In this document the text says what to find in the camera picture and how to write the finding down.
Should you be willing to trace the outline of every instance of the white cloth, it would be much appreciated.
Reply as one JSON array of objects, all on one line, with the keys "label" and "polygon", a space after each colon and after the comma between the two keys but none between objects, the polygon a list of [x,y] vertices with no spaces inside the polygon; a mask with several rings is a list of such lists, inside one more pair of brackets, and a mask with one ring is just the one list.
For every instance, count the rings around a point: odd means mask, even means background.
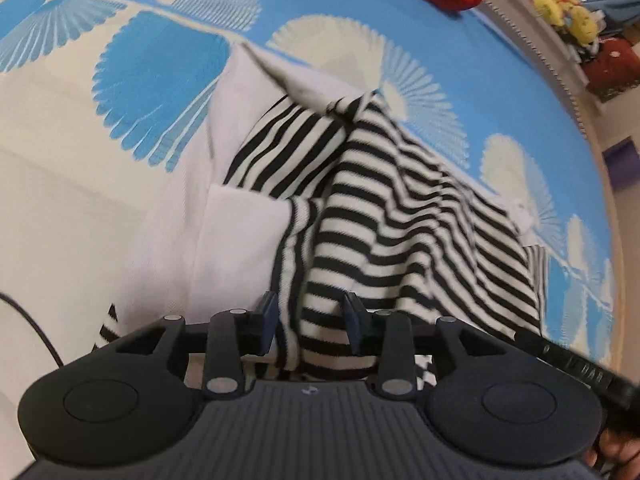
[{"label": "white cloth", "polygon": [[[251,308],[270,288],[289,204],[222,184],[250,130],[286,94],[324,113],[331,102],[362,92],[254,46],[236,45],[205,121],[140,228],[115,302],[118,323],[108,319],[107,328],[122,335],[168,313],[206,322],[222,310]],[[452,171],[511,212],[521,234],[530,228],[522,208]]]}]

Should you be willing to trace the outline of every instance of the black and white striped fabric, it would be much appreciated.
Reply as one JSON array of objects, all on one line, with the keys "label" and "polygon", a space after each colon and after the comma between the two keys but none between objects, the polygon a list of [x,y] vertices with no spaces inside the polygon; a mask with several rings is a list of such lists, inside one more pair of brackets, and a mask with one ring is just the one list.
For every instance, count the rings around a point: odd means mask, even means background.
[{"label": "black and white striped fabric", "polygon": [[527,253],[527,265],[533,283],[533,289],[536,292],[538,301],[538,311],[540,317],[544,319],[546,316],[546,298],[549,282],[549,254],[546,247],[542,245],[525,246]]},{"label": "black and white striped fabric", "polygon": [[100,333],[98,334],[98,341],[94,343],[94,350],[101,348],[109,343],[116,341],[120,337],[118,334],[120,329],[118,327],[118,315],[116,314],[116,306],[111,303],[107,316],[100,327]]},{"label": "black and white striped fabric", "polygon": [[[428,322],[455,316],[491,334],[540,331],[528,258],[507,214],[455,179],[390,119],[375,93],[325,115],[288,96],[254,126],[225,179],[290,203],[271,288],[282,329],[275,367],[321,380],[362,378],[339,303]],[[428,360],[418,359],[421,379]]]}]

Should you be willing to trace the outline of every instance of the human hand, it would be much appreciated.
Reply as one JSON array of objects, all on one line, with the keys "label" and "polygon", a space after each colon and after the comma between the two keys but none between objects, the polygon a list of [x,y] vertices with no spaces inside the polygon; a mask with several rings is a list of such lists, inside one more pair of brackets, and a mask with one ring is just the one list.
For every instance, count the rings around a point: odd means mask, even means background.
[{"label": "human hand", "polygon": [[614,463],[611,480],[636,480],[640,478],[640,438],[626,431],[604,430],[587,453],[586,461],[598,469],[602,461]]}]

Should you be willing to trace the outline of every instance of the circular pad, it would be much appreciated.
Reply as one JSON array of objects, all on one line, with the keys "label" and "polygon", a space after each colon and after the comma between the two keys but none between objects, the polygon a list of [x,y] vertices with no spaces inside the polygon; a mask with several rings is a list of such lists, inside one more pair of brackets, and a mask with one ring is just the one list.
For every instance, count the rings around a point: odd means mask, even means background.
[{"label": "circular pad", "polygon": [[602,421],[590,389],[519,352],[469,358],[431,390],[425,410],[455,448],[527,468],[580,456]]},{"label": "circular pad", "polygon": [[38,456],[113,466],[177,442],[193,412],[194,396],[178,377],[146,356],[114,352],[40,378],[22,396],[18,421]]},{"label": "circular pad", "polygon": [[495,418],[513,424],[535,424],[556,410],[556,398],[536,383],[511,381],[490,386],[482,405]]},{"label": "circular pad", "polygon": [[85,422],[109,422],[129,415],[138,403],[137,391],[119,381],[79,384],[65,397],[67,413]]}]

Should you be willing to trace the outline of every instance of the black cable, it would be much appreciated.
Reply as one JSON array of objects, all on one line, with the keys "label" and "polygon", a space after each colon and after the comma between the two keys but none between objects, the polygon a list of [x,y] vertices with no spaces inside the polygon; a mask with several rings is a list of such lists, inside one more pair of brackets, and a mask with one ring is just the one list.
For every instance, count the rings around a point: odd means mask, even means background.
[{"label": "black cable", "polygon": [[6,295],[4,292],[0,292],[0,300],[4,301],[10,307],[13,307],[13,309],[18,314],[20,314],[27,323],[31,325],[31,328],[35,330],[36,334],[38,334],[38,336],[40,337],[40,340],[44,343],[44,346],[46,346],[47,350],[49,350],[49,353],[51,354],[51,357],[53,357],[53,360],[58,365],[58,368],[62,368],[65,364],[62,362],[62,359],[60,359],[60,355],[58,354],[54,346],[51,344],[51,341],[49,340],[47,335],[42,331],[40,326],[35,322],[33,317],[31,317],[29,313],[26,310],[24,310],[20,306],[20,304],[18,304],[17,301],[14,300],[14,298]]}]

